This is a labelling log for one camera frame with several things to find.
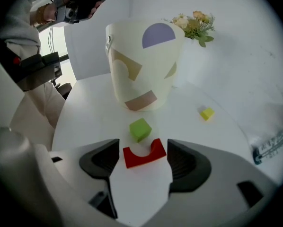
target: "paper cup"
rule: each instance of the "paper cup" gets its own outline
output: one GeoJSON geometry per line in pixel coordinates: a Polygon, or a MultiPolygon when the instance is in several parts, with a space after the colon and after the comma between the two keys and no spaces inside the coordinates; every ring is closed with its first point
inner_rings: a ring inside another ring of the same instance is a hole
{"type": "Polygon", "coordinates": [[[162,20],[126,20],[106,27],[106,53],[122,106],[147,111],[165,103],[184,37],[181,28],[162,20]]]}

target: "purple semicircle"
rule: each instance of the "purple semicircle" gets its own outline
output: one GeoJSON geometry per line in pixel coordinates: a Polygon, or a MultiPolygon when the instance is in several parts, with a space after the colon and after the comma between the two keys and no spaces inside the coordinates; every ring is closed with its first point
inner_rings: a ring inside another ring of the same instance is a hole
{"type": "Polygon", "coordinates": [[[174,39],[175,33],[169,25],[157,23],[146,29],[142,36],[142,47],[145,49],[174,39]]]}

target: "toy block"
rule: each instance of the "toy block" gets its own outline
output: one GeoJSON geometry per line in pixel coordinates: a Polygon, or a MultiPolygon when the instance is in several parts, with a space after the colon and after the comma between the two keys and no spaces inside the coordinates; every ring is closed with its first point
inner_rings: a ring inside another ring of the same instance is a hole
{"type": "Polygon", "coordinates": [[[132,168],[135,166],[147,164],[149,162],[158,160],[167,155],[160,139],[156,139],[151,143],[151,152],[146,157],[139,157],[135,155],[130,150],[130,147],[123,148],[123,152],[124,152],[124,160],[127,168],[132,168]]]}
{"type": "Polygon", "coordinates": [[[200,115],[203,117],[204,120],[208,120],[210,119],[213,114],[214,114],[214,110],[212,108],[206,108],[205,110],[203,110],[200,115]]]}
{"type": "Polygon", "coordinates": [[[140,142],[144,138],[148,137],[152,130],[144,118],[133,122],[129,127],[130,133],[136,142],[140,142]]]}

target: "green cube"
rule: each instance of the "green cube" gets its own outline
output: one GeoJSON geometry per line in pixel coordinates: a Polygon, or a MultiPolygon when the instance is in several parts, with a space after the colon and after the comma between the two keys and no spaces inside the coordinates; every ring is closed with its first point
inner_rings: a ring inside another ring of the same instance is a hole
{"type": "Polygon", "coordinates": [[[148,137],[152,128],[148,125],[144,118],[141,118],[130,124],[130,133],[136,142],[142,141],[148,137]]]}

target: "red block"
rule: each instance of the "red block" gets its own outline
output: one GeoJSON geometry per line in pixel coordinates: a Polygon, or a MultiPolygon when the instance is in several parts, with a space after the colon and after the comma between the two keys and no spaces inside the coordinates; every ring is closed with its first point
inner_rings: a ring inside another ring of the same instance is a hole
{"type": "Polygon", "coordinates": [[[156,139],[151,143],[151,152],[146,157],[139,157],[133,154],[130,147],[123,148],[123,151],[127,168],[147,164],[167,155],[160,139],[156,139]]]}

